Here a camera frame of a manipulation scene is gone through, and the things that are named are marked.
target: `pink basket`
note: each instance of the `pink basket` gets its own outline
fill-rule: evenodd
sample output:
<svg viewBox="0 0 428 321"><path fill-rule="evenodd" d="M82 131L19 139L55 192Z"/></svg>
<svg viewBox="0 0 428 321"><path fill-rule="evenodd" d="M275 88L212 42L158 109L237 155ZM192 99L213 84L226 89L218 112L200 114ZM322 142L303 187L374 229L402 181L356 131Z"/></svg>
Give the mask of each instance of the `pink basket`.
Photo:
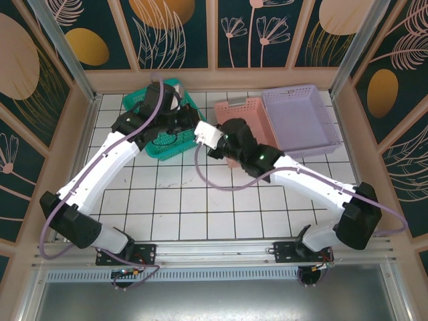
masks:
<svg viewBox="0 0 428 321"><path fill-rule="evenodd" d="M215 115L219 124L231 118L244 119L259 144L279 148L274 130L266 114L261 98L247 98L245 105L229 105L228 102L218 102L214 105ZM234 160L227 159L230 168L238 167Z"/></svg>

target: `black bracket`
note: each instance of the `black bracket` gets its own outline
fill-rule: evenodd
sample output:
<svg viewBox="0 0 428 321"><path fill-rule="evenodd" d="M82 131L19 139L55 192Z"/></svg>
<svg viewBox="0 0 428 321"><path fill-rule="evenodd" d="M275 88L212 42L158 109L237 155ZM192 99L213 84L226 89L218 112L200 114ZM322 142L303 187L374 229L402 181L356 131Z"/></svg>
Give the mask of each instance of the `black bracket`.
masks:
<svg viewBox="0 0 428 321"><path fill-rule="evenodd" d="M276 263L313 263L323 262L324 257L321 252L326 256L330 257L330 248L326 247L320 252L306 253L304 257L296 251L296 244L294 241L275 242L274 248L269 250L270 254L275 255Z"/></svg>
<svg viewBox="0 0 428 321"><path fill-rule="evenodd" d="M134 253L129 259L129 262L135 263L137 265L142 264L141 258L144 260L145 264L153 265L154 260L156 259L156 244L135 244ZM123 263L116 261L104 252L98 252L96 254L95 265L114 266L123 265Z"/></svg>

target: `purple basket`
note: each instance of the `purple basket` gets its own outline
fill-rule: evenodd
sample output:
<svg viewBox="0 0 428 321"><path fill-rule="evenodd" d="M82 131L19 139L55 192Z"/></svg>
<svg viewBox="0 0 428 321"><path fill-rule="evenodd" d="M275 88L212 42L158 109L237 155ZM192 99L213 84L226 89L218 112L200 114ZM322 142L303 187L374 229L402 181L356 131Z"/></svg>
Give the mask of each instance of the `purple basket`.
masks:
<svg viewBox="0 0 428 321"><path fill-rule="evenodd" d="M280 148L287 155L330 154L342 144L314 85L264 90L263 102Z"/></svg>

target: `yellow oval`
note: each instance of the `yellow oval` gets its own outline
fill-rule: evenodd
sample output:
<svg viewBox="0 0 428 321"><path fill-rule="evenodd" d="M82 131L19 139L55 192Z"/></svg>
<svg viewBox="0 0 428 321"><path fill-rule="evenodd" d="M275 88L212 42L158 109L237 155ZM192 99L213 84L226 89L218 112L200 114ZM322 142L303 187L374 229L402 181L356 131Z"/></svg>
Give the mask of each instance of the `yellow oval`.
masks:
<svg viewBox="0 0 428 321"><path fill-rule="evenodd" d="M368 111L376 118L382 118L394 106L399 93L399 81L388 70L378 70L370 80L367 92Z"/></svg>
<svg viewBox="0 0 428 321"><path fill-rule="evenodd" d="M26 30L0 13L0 92L15 100L29 98L39 83L37 47Z"/></svg>
<svg viewBox="0 0 428 321"><path fill-rule="evenodd" d="M373 0L323 0L320 25L332 35L352 35L360 28Z"/></svg>
<svg viewBox="0 0 428 321"><path fill-rule="evenodd" d="M177 26L167 15L164 2L171 16L175 12L184 25L195 12L195 0L129 0L129 4L138 18L155 29L172 29Z"/></svg>
<svg viewBox="0 0 428 321"><path fill-rule="evenodd" d="M107 45L93 31L75 28L66 33L66 38L80 62L91 66L99 66L108 61Z"/></svg>

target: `teal basket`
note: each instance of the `teal basket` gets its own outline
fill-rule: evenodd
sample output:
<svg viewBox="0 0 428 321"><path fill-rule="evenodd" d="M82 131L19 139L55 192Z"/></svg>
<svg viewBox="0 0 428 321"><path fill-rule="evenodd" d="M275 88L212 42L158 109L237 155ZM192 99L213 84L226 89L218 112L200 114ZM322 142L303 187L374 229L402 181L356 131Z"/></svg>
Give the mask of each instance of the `teal basket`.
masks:
<svg viewBox="0 0 428 321"><path fill-rule="evenodd" d="M175 86L177 84L183 86L183 84L175 78L165 80L164 83L170 86ZM131 110L137 102L141 102L144 100L146 89L147 88L138 90L123 98L123 106L127 111ZM184 105L187 103L189 103L192 108L196 109L199 112L201 120L206 121L199 108L196 106L192 98L190 98L189 93L185 91L185 96L181 100L181 104ZM154 140L153 143L150 142L147 144L146 152L152 158L159 158L160 161L165 161L168 158L181 154L182 152L185 152L190 148L196 147L196 143L194 142L195 135L193 134L193 130L185 130L184 132L177 134L177 140L174 142L175 139L175 135L168 135L166 133L159 134L158 138Z"/></svg>

